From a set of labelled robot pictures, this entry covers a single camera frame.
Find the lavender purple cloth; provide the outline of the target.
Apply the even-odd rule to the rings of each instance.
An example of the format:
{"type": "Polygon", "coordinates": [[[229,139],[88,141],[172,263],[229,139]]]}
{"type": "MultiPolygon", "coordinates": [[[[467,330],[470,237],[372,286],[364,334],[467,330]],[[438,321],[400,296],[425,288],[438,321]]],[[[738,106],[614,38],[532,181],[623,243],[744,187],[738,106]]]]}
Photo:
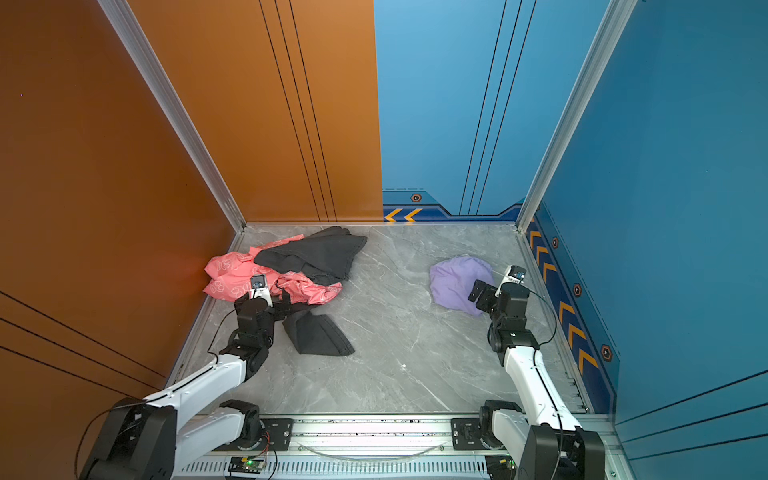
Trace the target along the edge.
{"type": "Polygon", "coordinates": [[[429,270],[430,290],[434,302],[450,310],[481,316],[469,300],[476,280],[493,282],[492,268],[486,261],[472,256],[458,256],[433,265],[429,270]]]}

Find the black fleece cloth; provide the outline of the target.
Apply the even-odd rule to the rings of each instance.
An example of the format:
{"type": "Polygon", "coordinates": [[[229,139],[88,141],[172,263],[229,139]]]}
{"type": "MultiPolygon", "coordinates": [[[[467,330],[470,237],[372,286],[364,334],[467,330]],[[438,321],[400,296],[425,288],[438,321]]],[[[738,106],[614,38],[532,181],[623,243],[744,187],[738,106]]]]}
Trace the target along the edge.
{"type": "Polygon", "coordinates": [[[300,354],[345,357],[355,352],[346,335],[327,315],[299,311],[283,320],[283,328],[300,354]]]}

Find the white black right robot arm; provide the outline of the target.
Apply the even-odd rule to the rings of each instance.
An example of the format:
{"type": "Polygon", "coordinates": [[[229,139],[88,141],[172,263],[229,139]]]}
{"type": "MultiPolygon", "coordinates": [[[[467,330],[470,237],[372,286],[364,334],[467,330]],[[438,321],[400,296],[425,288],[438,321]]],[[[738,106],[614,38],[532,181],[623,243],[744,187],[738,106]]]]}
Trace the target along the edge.
{"type": "Polygon", "coordinates": [[[487,340],[512,379],[520,403],[488,400],[480,410],[480,438],[504,449],[513,479],[603,479],[606,450],[583,428],[557,391],[541,344],[527,328],[531,290],[507,276],[497,287],[480,279],[468,300],[490,317],[487,340]]]}

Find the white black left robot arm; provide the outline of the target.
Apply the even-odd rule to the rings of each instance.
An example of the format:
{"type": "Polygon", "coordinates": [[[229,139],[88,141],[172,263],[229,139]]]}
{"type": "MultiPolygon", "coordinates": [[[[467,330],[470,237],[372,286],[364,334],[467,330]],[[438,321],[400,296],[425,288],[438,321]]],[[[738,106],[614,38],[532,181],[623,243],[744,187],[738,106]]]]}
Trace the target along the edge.
{"type": "Polygon", "coordinates": [[[143,399],[126,397],[105,419],[78,479],[171,479],[216,448],[241,450],[267,441],[257,405],[227,400],[212,413],[204,407],[253,377],[274,343],[275,324],[290,315],[287,292],[252,292],[235,303],[237,327],[227,345],[197,372],[143,399]]]}

